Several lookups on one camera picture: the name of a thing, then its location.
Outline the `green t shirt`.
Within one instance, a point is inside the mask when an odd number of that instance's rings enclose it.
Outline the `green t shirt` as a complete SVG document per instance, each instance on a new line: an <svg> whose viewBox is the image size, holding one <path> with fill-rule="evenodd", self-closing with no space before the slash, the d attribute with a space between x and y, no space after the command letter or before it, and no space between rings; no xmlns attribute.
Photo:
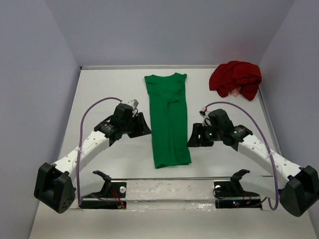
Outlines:
<svg viewBox="0 0 319 239"><path fill-rule="evenodd" d="M186 103L187 74L145 76L155 168L191 163Z"/></svg>

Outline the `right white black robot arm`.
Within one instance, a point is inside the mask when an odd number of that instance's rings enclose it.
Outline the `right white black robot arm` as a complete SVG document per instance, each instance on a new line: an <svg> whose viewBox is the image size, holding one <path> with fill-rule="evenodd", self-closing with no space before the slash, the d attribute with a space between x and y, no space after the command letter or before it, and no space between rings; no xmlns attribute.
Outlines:
<svg viewBox="0 0 319 239"><path fill-rule="evenodd" d="M277 200L295 217L302 216L319 200L319 175L313 167L301 167L273 151L250 129L234 125L223 109L210 112L203 108L199 114L203 121L193 124L188 147L211 147L219 141L271 174L267 178L248 169L235 172L229 183L234 195L251 192Z"/></svg>

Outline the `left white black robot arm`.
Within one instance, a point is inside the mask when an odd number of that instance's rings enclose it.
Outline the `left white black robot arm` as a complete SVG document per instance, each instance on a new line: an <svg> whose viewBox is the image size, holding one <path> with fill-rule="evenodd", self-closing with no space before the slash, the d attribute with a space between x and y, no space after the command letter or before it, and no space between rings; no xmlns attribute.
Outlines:
<svg viewBox="0 0 319 239"><path fill-rule="evenodd" d="M131 100L116 106L114 113L107 117L84 138L79 145L53 164L40 166L34 189L34 197L62 214L75 200L81 204L86 196L100 199L112 190L112 179L100 170L87 175L80 172L100 153L111 147L123 135L129 138L149 135L143 113L138 111L138 101Z"/></svg>

